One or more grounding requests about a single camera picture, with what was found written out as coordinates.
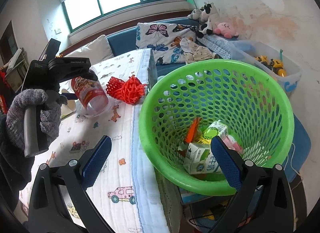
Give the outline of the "grey gloved left hand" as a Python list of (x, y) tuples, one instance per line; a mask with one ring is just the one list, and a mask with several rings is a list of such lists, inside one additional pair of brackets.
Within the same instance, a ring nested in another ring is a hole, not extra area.
[(43, 134), (46, 145), (50, 145), (59, 135), (61, 107), (67, 98), (55, 94), (50, 100), (42, 89), (26, 89), (13, 100), (5, 121), (10, 141), (21, 150), (37, 141)]

